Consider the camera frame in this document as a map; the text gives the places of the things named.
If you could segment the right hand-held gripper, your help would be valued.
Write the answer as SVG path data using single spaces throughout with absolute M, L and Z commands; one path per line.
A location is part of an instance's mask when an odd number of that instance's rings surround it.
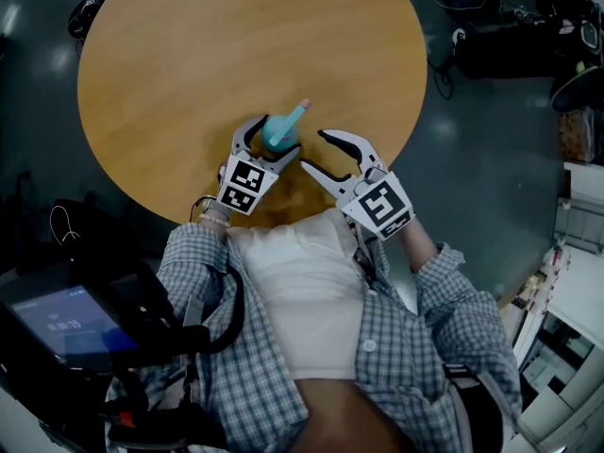
M 386 241 L 414 217 L 409 197 L 392 171 L 381 162 L 373 145 L 360 135 L 341 129 L 317 134 L 354 159 L 360 176 L 335 176 L 309 159 L 302 169 L 337 201 L 337 208 L 356 224 Z

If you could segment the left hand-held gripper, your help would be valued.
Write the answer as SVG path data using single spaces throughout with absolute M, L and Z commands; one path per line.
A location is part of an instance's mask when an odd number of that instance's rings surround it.
M 274 157 L 253 157 L 251 143 L 263 129 L 268 114 L 256 115 L 243 123 L 233 134 L 231 154 L 222 170 L 217 201 L 228 209 L 250 215 L 261 199 L 277 182 L 278 175 L 299 154 L 295 144 Z

